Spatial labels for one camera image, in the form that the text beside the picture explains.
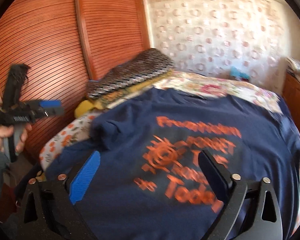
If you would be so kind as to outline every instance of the device handle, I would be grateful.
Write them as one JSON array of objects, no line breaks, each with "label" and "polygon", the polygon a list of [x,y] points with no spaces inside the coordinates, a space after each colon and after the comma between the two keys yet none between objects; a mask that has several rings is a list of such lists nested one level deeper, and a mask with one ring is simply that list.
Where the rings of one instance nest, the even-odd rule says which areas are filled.
[{"label": "device handle", "polygon": [[11,163],[15,162],[17,160],[17,156],[19,155],[19,153],[16,152],[16,145],[20,141],[20,136],[25,126],[25,123],[14,125],[13,135],[9,138],[3,139],[4,154],[7,156]]}]

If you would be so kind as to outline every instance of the bed sheet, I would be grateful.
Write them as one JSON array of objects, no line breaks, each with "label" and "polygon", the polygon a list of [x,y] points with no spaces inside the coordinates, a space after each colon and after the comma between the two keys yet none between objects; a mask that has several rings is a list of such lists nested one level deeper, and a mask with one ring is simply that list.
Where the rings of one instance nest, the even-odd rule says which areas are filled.
[{"label": "bed sheet", "polygon": [[[273,92],[257,88],[246,82],[229,81],[216,78],[207,78],[198,74],[174,72],[168,79],[154,84],[156,88],[174,88],[184,92],[192,93],[204,97],[222,97],[227,94],[238,96],[251,103],[264,107],[272,112],[281,113],[278,102],[280,98]],[[126,98],[120,99],[108,108],[113,108],[125,100],[139,95],[135,92]],[[72,145],[78,141],[83,141],[89,137],[89,129],[92,120],[102,113],[100,110],[91,110],[86,115],[74,120],[66,126],[55,137],[53,137],[41,150],[39,155],[40,163],[45,171],[50,163],[61,154],[65,146]],[[300,198],[297,221],[294,231],[300,225]]]}]

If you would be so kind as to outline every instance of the blue gripper pad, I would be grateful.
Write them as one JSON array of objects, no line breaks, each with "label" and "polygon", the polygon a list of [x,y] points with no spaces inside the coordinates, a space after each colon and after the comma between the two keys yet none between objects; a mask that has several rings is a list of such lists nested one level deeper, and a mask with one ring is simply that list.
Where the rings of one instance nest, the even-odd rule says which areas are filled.
[{"label": "blue gripper pad", "polygon": [[79,170],[77,176],[72,180],[70,184],[70,201],[74,205],[77,201],[83,199],[84,194],[86,193],[90,182],[94,174],[100,165],[100,153],[94,151],[88,160]]}]

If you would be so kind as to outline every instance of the gray handle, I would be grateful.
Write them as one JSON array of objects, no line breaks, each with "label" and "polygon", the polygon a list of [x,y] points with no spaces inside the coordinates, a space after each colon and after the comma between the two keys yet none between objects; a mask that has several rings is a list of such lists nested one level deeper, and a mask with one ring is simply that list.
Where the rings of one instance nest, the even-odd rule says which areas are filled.
[{"label": "gray handle", "polygon": [[[18,142],[20,141],[20,136],[23,132],[23,129],[25,128],[26,124],[21,123],[21,124],[16,124],[14,126],[14,133],[13,133],[13,142],[14,142],[14,149],[12,149],[15,153],[16,156],[19,155],[19,153],[15,152],[16,146]],[[4,154],[8,157],[9,161],[14,162],[15,160],[11,160],[10,158],[10,149],[9,149],[9,138],[4,138],[3,139],[3,149],[4,149]]]}]

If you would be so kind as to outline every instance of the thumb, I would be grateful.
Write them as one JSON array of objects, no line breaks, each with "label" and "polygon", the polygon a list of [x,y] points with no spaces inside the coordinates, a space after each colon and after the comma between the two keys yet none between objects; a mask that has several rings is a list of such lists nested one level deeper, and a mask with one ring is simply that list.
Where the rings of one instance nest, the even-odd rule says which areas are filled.
[{"label": "thumb", "polygon": [[0,138],[7,138],[10,137],[11,135],[13,135],[13,126],[0,126]]}]

